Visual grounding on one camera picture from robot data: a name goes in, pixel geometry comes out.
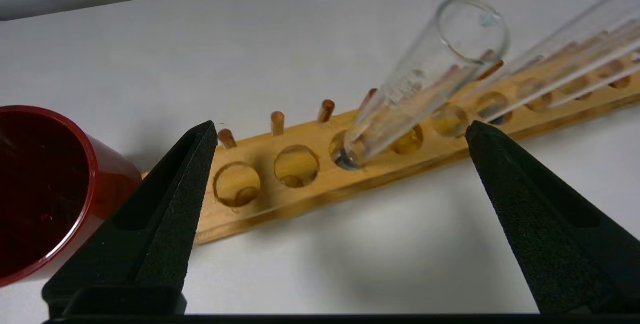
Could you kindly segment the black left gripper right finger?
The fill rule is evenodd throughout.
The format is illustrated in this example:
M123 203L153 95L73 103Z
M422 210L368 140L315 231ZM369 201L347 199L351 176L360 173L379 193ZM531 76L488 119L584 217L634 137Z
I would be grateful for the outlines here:
M498 128L470 156L542 314L638 314L640 243Z

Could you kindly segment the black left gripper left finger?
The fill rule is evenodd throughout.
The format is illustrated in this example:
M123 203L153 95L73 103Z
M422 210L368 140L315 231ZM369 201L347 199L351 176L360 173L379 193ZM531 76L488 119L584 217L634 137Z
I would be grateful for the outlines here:
M50 314L183 314L182 294L217 148L188 130L111 219L44 285Z

